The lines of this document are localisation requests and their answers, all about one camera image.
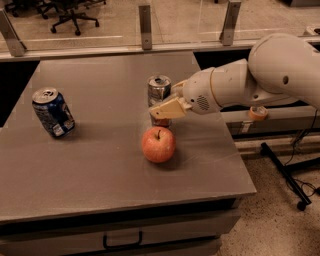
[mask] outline speckled floor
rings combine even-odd
[[[320,249],[320,196],[310,197],[305,211],[273,162],[260,155],[262,142],[285,164],[292,156],[291,136],[236,141],[257,194],[240,205],[242,217],[225,236],[218,256],[312,256]],[[319,157],[320,136],[304,138],[290,163]],[[294,177],[320,187],[320,166],[297,172]]]

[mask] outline blue soda can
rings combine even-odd
[[[57,89],[45,87],[32,95],[32,106],[46,131],[54,138],[70,133],[75,121]]]

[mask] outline metal stand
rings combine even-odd
[[[261,154],[268,155],[270,157],[270,159],[278,168],[279,172],[282,173],[286,181],[292,187],[293,192],[300,197],[301,201],[298,202],[297,208],[300,211],[304,211],[306,206],[311,204],[311,201],[309,197],[303,192],[301,187],[297,184],[297,182],[294,180],[294,178],[292,177],[292,172],[301,170],[301,169],[306,169],[316,164],[320,164],[320,157],[312,160],[307,160],[307,161],[284,166],[266,143],[262,143],[261,147],[262,147]]]

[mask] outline can lid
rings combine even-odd
[[[35,103],[45,104],[52,100],[54,100],[58,96],[58,91],[56,88],[53,87],[44,87],[37,90],[32,95],[32,100]]]
[[[171,85],[169,77],[164,75],[152,76],[149,78],[148,84],[154,87],[166,87]]]

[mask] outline drawer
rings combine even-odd
[[[151,246],[168,242],[219,237],[230,232],[240,218],[237,209],[155,218],[134,228],[118,225],[118,229],[78,235],[14,242],[0,245],[5,256],[57,256],[102,251],[105,248]]]
[[[81,254],[81,256],[213,256],[218,252],[220,247],[220,239],[203,238],[152,246],[142,245],[134,249],[118,252],[93,252]]]

